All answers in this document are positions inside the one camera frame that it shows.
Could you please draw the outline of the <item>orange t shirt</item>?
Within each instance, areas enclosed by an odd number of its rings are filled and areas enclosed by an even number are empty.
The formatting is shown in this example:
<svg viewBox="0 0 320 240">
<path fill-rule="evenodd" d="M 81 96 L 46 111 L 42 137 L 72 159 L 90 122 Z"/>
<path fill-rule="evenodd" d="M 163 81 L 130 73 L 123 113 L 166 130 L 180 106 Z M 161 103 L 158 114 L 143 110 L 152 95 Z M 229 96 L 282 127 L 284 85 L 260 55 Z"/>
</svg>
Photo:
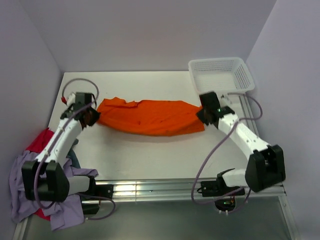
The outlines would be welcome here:
<svg viewBox="0 0 320 240">
<path fill-rule="evenodd" d="M 141 100 L 127 102 L 104 99 L 97 108 L 99 124 L 114 130 L 143 136 L 172 137 L 203 132 L 196 113 L 202 108 L 181 100 Z"/>
</svg>

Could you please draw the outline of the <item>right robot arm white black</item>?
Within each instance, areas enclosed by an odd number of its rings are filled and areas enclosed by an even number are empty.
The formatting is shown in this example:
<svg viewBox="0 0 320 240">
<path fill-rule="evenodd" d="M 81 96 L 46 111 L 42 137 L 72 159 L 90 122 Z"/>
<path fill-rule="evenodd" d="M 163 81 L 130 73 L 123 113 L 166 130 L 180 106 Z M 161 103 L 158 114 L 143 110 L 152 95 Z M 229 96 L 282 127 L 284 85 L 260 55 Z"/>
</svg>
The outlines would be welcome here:
<svg viewBox="0 0 320 240">
<path fill-rule="evenodd" d="M 229 103 L 221 104 L 215 92 L 199 96 L 202 109 L 196 116 L 205 125 L 214 125 L 231 139 L 247 159 L 246 168 L 230 168 L 217 174 L 215 180 L 202 181 L 198 191 L 203 197 L 227 194 L 244 195 L 245 188 L 255 193 L 282 183 L 286 179 L 283 149 L 262 140 L 245 124 Z"/>
</svg>

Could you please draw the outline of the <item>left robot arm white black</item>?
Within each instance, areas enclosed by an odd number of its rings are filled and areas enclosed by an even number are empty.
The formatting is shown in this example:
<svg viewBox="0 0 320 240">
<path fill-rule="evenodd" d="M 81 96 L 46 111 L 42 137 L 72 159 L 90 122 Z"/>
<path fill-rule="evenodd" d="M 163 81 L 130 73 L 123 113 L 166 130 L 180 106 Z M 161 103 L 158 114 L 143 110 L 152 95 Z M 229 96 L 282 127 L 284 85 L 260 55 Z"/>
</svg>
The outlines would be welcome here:
<svg viewBox="0 0 320 240">
<path fill-rule="evenodd" d="M 34 160 L 22 165 L 24 192 L 28 200 L 63 202 L 78 193 L 91 200 L 98 193 L 94 177 L 87 173 L 68 177 L 63 170 L 67 154 L 78 135 L 100 118 L 100 113 L 92 107 L 96 98 L 92 93 L 76 92 L 63 102 L 67 109 L 61 114 L 54 135 Z"/>
</svg>

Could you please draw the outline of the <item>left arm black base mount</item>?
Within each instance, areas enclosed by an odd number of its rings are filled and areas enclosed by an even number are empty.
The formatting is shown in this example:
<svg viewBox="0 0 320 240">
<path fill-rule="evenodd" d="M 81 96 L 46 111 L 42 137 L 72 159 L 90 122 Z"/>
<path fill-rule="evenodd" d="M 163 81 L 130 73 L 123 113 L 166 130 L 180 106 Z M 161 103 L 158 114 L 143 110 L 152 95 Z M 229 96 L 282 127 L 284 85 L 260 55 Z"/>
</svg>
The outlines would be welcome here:
<svg viewBox="0 0 320 240">
<path fill-rule="evenodd" d="M 100 220 L 112 215 L 116 209 L 113 193 L 113 184 L 98 184 L 93 193 L 81 193 L 80 201 L 84 217 L 91 220 Z M 110 204 L 111 206 L 111 211 L 105 215 L 99 213 L 102 210 L 103 203 Z"/>
</svg>

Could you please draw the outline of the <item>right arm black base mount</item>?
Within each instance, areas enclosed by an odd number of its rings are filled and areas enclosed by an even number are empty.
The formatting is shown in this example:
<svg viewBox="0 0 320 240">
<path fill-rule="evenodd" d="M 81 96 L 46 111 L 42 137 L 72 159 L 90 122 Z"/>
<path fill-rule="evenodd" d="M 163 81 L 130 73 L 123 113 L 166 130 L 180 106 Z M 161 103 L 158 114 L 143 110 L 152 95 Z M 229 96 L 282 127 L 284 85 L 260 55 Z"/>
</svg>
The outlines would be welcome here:
<svg viewBox="0 0 320 240">
<path fill-rule="evenodd" d="M 241 189 L 239 186 L 228 187 L 223 180 L 209 180 L 201 181 L 200 188 L 197 192 L 202 195 L 202 197 L 220 197 L 222 195 L 228 194 L 229 192 L 237 192 L 228 195 L 227 198 L 215 201 L 215 207 L 219 211 L 233 211 L 236 208 L 236 196 L 244 196 L 245 190 Z"/>
</svg>

